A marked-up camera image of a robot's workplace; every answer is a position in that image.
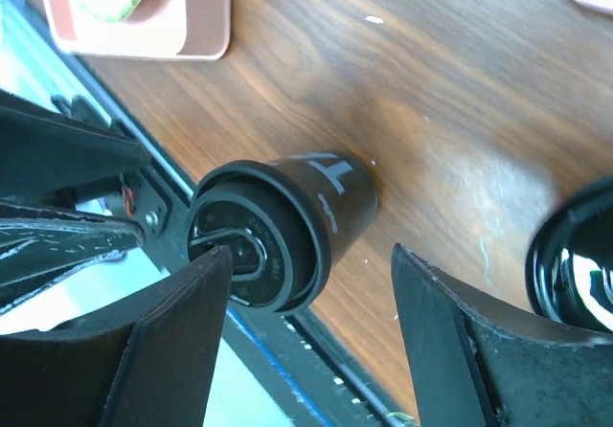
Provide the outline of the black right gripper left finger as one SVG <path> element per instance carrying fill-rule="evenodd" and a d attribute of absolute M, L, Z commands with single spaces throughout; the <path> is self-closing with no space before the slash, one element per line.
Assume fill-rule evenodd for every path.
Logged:
<path fill-rule="evenodd" d="M 2 425 L 202 425 L 231 274 L 217 247 L 70 323 L 2 336 Z"/>

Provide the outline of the black takeout coffee cup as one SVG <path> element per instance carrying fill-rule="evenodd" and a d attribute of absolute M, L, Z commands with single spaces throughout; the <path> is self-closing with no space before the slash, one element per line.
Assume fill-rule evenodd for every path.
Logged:
<path fill-rule="evenodd" d="M 375 180 L 356 156 L 328 150 L 296 154 L 267 164 L 293 180 L 321 215 L 332 263 L 345 256 L 374 222 Z"/>

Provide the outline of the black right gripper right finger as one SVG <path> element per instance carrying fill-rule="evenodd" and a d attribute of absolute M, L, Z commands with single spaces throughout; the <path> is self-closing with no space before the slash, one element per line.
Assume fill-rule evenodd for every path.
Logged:
<path fill-rule="evenodd" d="M 505 303 L 402 244 L 391 264 L 421 425 L 611 425 L 611 334 Z"/>

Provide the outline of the black coffee cup lid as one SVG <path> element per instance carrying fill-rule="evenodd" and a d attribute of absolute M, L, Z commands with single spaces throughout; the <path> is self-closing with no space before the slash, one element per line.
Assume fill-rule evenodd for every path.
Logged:
<path fill-rule="evenodd" d="M 209 172 L 193 193 L 186 255 L 224 246 L 231 256 L 232 302 L 292 315 L 310 306 L 332 266 L 329 180 L 315 159 L 240 160 Z"/>

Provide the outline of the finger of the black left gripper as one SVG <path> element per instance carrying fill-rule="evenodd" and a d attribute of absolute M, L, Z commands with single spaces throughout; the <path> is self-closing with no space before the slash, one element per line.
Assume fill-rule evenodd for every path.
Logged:
<path fill-rule="evenodd" d="M 127 219 L 1 203 L 1 310 L 7 312 L 85 267 L 143 244 Z"/>
<path fill-rule="evenodd" d="M 147 165 L 138 142 L 1 92 L 3 197 L 38 197 Z"/>

